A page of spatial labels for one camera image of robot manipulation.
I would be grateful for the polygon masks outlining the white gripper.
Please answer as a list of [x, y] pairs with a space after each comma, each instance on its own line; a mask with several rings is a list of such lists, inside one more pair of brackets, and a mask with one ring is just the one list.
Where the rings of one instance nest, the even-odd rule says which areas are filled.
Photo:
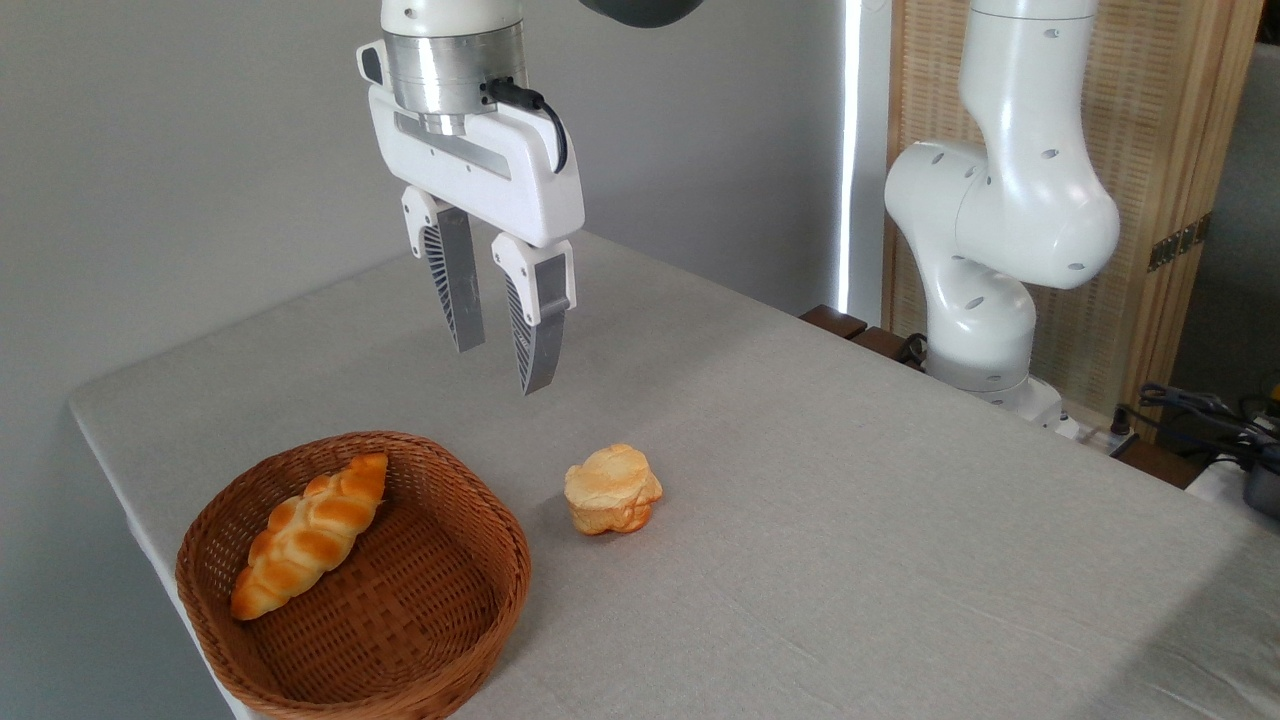
[[585, 222], [571, 140], [559, 141], [544, 113], [509, 104], [466, 117], [462, 136], [428, 131], [424, 117], [397, 105], [381, 40], [358, 49], [358, 72], [381, 158], [411, 184], [402, 193], [410, 249], [428, 261], [454, 346], [462, 354], [485, 342], [471, 214], [504, 231], [492, 254], [506, 277], [522, 392], [547, 387], [566, 313], [577, 306], [573, 251], [562, 240]]

